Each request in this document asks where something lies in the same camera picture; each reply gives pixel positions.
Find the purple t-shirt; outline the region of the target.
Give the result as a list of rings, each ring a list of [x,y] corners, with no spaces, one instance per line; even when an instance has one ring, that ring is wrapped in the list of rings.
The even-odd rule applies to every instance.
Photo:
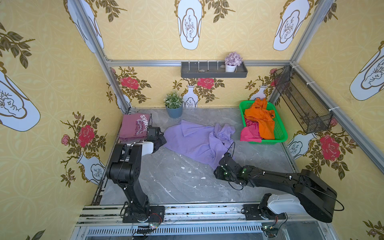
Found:
[[[212,127],[182,120],[165,130],[167,143],[164,147],[216,169],[234,142],[232,135],[235,132],[235,128],[229,124],[221,126],[216,123]]]

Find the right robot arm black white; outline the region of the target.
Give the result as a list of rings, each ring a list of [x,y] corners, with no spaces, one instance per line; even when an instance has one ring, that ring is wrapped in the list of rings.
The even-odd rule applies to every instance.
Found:
[[[247,219],[271,220],[281,214],[304,214],[331,223],[337,192],[309,170],[300,173],[278,173],[254,166],[240,166],[229,153],[224,154],[215,169],[217,179],[241,186],[264,187],[283,194],[265,194],[256,206],[245,205]]]

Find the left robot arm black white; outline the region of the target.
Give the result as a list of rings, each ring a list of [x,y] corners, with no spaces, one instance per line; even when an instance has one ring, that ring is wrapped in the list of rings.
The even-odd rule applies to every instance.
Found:
[[[165,207],[150,206],[149,197],[144,193],[139,176],[142,156],[155,153],[167,141],[159,127],[147,127],[144,141],[115,145],[106,176],[124,192],[127,201],[121,211],[124,223],[163,222]]]

